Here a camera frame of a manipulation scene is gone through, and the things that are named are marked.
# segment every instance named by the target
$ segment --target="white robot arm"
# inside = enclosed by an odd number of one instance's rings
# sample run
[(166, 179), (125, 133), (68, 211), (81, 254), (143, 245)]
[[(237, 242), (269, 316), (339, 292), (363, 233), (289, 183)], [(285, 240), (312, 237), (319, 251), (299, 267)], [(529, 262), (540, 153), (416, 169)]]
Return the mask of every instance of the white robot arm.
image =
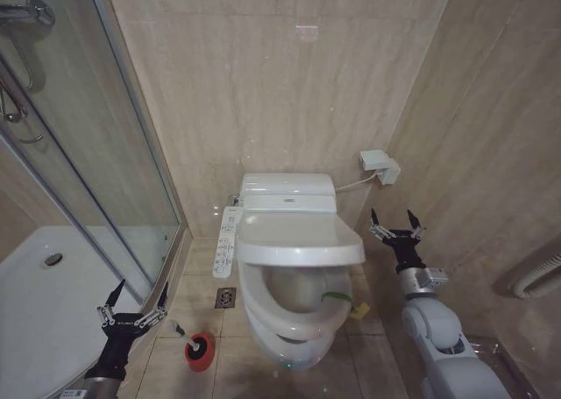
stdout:
[(437, 300), (436, 289), (448, 281), (443, 269), (429, 268), (415, 251), (423, 228), (408, 210), (410, 230), (387, 230), (372, 210), (370, 231), (394, 249), (405, 331), (415, 340), (427, 366), (425, 399), (508, 399), (494, 371), (481, 361), (462, 332), (458, 316)]

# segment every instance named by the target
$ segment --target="toilet base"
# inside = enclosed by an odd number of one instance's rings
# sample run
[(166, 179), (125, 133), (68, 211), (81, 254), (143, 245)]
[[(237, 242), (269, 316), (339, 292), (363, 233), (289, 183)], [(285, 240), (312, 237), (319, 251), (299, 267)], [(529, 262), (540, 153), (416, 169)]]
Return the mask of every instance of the toilet base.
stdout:
[(335, 333), (303, 342), (281, 338), (267, 329), (247, 307), (244, 309), (257, 344), (272, 361), (293, 370), (306, 370), (321, 361), (335, 338)]

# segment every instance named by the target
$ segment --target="green cord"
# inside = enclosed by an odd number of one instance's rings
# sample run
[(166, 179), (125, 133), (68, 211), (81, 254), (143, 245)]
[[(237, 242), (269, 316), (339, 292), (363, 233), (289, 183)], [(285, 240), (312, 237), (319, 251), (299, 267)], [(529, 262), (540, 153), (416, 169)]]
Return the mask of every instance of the green cord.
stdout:
[(337, 292), (337, 291), (326, 291), (322, 294), (322, 301), (326, 296), (329, 297), (329, 298), (335, 298), (335, 299), (338, 299), (338, 300), (348, 301), (349, 303), (351, 303), (351, 310), (355, 310), (354, 304), (352, 303), (352, 297), (348, 296), (347, 294), (344, 294), (342, 292)]

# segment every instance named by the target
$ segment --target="beige wall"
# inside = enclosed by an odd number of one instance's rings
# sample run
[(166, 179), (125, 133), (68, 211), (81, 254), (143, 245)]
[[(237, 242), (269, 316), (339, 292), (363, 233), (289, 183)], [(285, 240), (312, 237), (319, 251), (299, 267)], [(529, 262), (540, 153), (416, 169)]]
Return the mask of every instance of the beige wall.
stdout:
[(388, 148), (400, 180), (363, 209), (367, 267), (411, 397), (423, 367), (401, 330), (392, 254), (366, 232), (371, 205), (393, 227), (408, 224), (407, 207), (419, 216), (419, 254), (450, 274), (442, 298), (465, 331), (498, 336), (542, 397), (561, 396), (561, 291), (505, 291), (561, 250), (558, 1), (449, 1)]
[[(112, 0), (195, 237), (248, 172), (363, 177), (446, 0)], [(315, 42), (296, 25), (317, 25)], [(342, 193), (354, 225), (368, 187)]]
[(0, 139), (0, 261), (40, 226), (68, 224)]

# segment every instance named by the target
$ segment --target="bidet control panel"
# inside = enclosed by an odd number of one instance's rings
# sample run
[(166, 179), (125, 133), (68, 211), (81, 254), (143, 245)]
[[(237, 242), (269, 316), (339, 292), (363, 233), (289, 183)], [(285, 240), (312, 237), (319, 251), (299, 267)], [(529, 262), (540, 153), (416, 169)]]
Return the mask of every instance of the bidet control panel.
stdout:
[(239, 206), (226, 206), (222, 214), (220, 235), (218, 236), (217, 253), (214, 258), (212, 275), (215, 278), (227, 278), (231, 273), (234, 258), (234, 241), (239, 219), (244, 209)]

